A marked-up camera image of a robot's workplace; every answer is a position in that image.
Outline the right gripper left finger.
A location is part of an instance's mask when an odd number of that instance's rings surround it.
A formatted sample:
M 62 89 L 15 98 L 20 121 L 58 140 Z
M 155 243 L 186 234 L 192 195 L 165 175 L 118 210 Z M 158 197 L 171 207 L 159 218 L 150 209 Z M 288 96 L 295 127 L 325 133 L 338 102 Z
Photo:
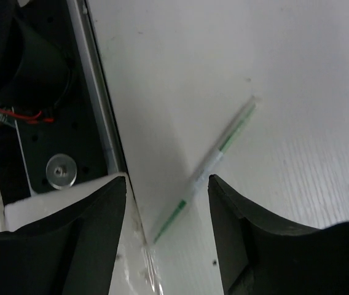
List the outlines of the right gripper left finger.
M 0 294 L 108 294 L 126 194 L 118 176 L 48 217 L 0 232 Z

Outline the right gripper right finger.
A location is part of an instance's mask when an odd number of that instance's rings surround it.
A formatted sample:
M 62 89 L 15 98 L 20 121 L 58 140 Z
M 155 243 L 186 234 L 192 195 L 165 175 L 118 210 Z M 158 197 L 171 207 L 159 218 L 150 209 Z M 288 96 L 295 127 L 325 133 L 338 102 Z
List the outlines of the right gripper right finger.
M 208 197 L 226 294 L 349 294 L 349 221 L 325 229 L 290 221 L 217 175 Z

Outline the clear green pen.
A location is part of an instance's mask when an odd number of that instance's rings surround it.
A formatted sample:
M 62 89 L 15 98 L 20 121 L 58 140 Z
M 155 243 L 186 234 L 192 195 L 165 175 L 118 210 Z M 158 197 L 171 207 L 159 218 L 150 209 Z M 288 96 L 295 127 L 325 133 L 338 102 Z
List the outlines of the clear green pen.
M 206 156 L 204 156 L 193 175 L 187 180 L 185 188 L 182 189 L 179 198 L 176 201 L 170 202 L 162 210 L 150 231 L 151 243 L 153 245 L 157 243 L 185 207 L 188 206 L 198 194 L 212 170 L 214 170 L 215 166 L 222 160 L 224 154 L 241 133 L 247 121 L 249 121 L 249 118 L 257 108 L 257 102 L 258 99 L 255 96 L 251 96 L 240 108 Z

